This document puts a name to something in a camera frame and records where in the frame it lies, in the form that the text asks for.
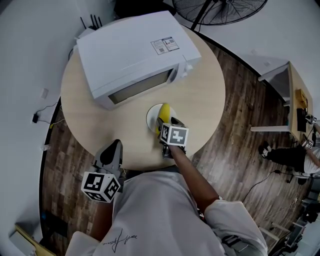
microwave window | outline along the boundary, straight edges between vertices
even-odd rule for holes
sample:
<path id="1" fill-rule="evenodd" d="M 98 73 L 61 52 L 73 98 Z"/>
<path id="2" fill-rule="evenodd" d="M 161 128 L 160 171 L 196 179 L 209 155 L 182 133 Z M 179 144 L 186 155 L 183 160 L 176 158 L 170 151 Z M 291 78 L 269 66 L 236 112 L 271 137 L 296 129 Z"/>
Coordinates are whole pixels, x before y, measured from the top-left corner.
<path id="1" fill-rule="evenodd" d="M 139 82 L 136 82 L 126 88 L 123 88 L 122 90 L 119 90 L 115 92 L 114 94 L 109 95 L 110 100 L 114 104 L 118 104 L 120 102 L 123 102 L 124 100 L 135 96 L 139 93 L 142 93 L 148 89 L 151 89 L 153 87 L 159 86 L 163 83 L 165 83 L 168 80 L 168 77 L 171 74 L 172 69 L 153 75 L 149 78 L 146 78 L 144 80 L 141 80 Z"/>

black fan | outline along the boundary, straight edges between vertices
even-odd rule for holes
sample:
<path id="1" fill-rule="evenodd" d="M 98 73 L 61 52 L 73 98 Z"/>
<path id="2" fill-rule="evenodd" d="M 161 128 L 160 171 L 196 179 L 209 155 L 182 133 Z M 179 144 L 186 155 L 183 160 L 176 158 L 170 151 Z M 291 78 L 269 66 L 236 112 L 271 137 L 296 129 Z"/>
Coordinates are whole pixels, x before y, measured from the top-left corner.
<path id="1" fill-rule="evenodd" d="M 267 0 L 172 0 L 177 13 L 200 25 L 225 25 L 242 21 L 258 11 Z"/>

white t-shirt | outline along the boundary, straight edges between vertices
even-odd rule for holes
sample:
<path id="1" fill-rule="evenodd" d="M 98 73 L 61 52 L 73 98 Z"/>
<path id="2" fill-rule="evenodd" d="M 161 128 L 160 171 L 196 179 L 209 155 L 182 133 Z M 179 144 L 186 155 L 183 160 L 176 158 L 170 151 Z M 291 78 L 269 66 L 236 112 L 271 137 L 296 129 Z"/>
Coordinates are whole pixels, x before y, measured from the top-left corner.
<path id="1" fill-rule="evenodd" d="M 316 156 L 316 158 L 320 159 L 320 148 L 319 147 L 313 147 L 311 149 L 313 154 Z M 318 167 L 308 156 L 307 154 L 305 155 L 304 158 L 304 172 L 307 174 L 315 174 L 320 171 L 320 167 Z"/>
<path id="2" fill-rule="evenodd" d="M 83 254 L 224 256 L 217 235 L 223 234 L 237 235 L 258 249 L 259 255 L 268 255 L 266 242 L 242 202 L 216 200 L 204 217 L 208 224 L 199 218 L 181 174 L 143 173 L 124 183 L 123 193 L 114 198 L 109 232 L 95 249 L 88 248 Z"/>

round table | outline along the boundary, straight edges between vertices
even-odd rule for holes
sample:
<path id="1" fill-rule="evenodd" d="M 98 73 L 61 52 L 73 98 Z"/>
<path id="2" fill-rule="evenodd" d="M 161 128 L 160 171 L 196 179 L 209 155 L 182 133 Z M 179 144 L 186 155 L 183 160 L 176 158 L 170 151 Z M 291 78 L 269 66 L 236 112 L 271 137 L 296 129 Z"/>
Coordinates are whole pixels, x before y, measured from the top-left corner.
<path id="1" fill-rule="evenodd" d="M 113 110 L 96 103 L 76 51 L 61 84 L 61 104 L 66 123 L 76 140 L 92 155 L 106 143 L 120 139 L 122 167 L 153 170 L 174 164 L 162 158 L 162 145 L 146 123 L 148 110 L 169 103 L 188 128 L 186 155 L 197 152 L 213 135 L 225 106 L 225 81 L 218 60 L 208 45 L 183 27 L 202 58 L 191 73 L 170 86 L 147 93 Z"/>

power adapter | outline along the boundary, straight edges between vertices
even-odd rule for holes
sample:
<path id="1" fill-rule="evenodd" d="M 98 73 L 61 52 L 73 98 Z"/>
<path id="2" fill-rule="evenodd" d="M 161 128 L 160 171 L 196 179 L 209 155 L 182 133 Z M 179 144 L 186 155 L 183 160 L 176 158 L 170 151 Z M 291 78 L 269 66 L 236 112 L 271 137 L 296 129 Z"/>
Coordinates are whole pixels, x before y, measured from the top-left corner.
<path id="1" fill-rule="evenodd" d="M 38 114 L 37 113 L 33 114 L 32 122 L 36 124 L 38 122 L 38 119 L 39 119 Z"/>

